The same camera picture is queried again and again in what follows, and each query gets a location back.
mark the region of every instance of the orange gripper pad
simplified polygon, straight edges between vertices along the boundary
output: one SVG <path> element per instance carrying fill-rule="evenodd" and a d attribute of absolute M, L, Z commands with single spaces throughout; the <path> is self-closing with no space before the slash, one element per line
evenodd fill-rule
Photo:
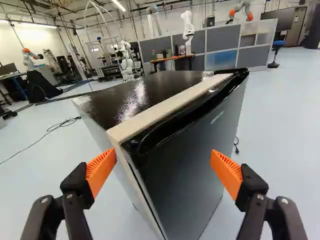
<path fill-rule="evenodd" d="M 249 21 L 252 21 L 254 19 L 254 15 L 250 12 L 249 14 L 248 14 L 248 20 Z"/>
<path fill-rule="evenodd" d="M 235 13 L 236 13 L 236 10 L 235 9 L 231 9 L 230 12 L 229 12 L 229 16 L 234 17 Z"/>
<path fill-rule="evenodd" d="M 216 150 L 211 152 L 210 165 L 230 196 L 236 201 L 243 181 L 240 165 Z"/>
<path fill-rule="evenodd" d="M 89 183 L 94 198 L 98 195 L 116 163 L 116 151 L 114 148 L 110 148 L 86 165 L 85 179 Z"/>

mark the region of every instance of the blue chair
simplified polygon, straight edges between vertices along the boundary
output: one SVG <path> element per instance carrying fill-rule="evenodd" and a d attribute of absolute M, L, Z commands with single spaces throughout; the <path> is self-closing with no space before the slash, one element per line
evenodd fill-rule
<path fill-rule="evenodd" d="M 273 42 L 272 47 L 275 50 L 274 59 L 273 59 L 273 62 L 268 64 L 268 68 L 276 69 L 277 67 L 279 67 L 280 64 L 276 63 L 276 57 L 277 57 L 279 49 L 282 48 L 285 45 L 285 43 L 286 42 L 283 40 L 278 40 L 278 41 Z"/>

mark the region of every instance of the ceiling light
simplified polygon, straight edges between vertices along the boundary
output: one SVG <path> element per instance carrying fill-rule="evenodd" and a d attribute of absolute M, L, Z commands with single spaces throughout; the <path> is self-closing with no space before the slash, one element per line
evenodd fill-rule
<path fill-rule="evenodd" d="M 120 2 L 118 2 L 117 0 L 112 0 L 112 2 L 118 7 L 118 8 L 120 8 L 120 10 L 122 11 L 122 12 L 125 12 L 126 11 L 126 9 L 120 4 Z"/>
<path fill-rule="evenodd" d="M 50 28 L 50 29 L 56 29 L 57 28 L 56 26 L 52 26 L 52 25 L 29 23 L 29 22 L 21 22 L 20 25 L 28 26 L 28 27 L 44 27 L 44 28 Z"/>

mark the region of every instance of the glossy black surface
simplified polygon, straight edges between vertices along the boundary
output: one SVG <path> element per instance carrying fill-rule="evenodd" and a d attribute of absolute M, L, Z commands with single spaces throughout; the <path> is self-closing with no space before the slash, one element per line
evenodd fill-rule
<path fill-rule="evenodd" d="M 202 79 L 202 71 L 161 71 L 142 77 L 141 80 L 88 93 L 73 102 L 103 129 L 108 130 L 200 83 Z"/>
<path fill-rule="evenodd" d="M 248 74 L 235 73 L 121 145 L 167 240 L 197 240 L 220 202 L 211 151 L 231 156 Z"/>

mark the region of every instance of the wooden desk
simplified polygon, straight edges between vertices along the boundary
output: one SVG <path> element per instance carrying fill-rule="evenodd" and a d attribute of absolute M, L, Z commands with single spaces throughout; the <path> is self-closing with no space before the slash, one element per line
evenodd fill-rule
<path fill-rule="evenodd" d="M 159 58 L 155 60 L 151 60 L 150 63 L 154 66 L 154 71 L 157 72 L 157 65 L 158 63 L 165 62 L 168 60 L 176 60 L 176 59 L 189 59 L 189 70 L 192 70 L 192 58 L 195 56 L 194 53 L 188 55 L 180 55 L 180 56 L 171 56 L 166 58 Z"/>

